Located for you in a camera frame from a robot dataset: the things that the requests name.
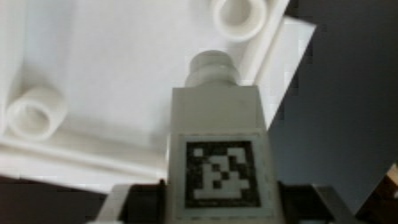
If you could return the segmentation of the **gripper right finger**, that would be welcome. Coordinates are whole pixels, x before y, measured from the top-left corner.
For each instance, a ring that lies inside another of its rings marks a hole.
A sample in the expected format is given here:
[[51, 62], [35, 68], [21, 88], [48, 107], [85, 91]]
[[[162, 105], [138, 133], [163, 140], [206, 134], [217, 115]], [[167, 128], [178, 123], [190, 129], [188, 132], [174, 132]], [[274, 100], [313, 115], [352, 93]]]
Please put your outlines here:
[[279, 183], [286, 224], [362, 224], [334, 188]]

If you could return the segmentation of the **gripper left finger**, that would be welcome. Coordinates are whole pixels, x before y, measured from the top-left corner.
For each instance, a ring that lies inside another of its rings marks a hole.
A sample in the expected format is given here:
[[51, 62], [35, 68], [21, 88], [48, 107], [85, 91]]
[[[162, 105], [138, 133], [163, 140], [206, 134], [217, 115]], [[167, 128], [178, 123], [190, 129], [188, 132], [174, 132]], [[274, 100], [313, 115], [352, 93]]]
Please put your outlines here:
[[165, 224], [165, 181], [115, 185], [94, 224]]

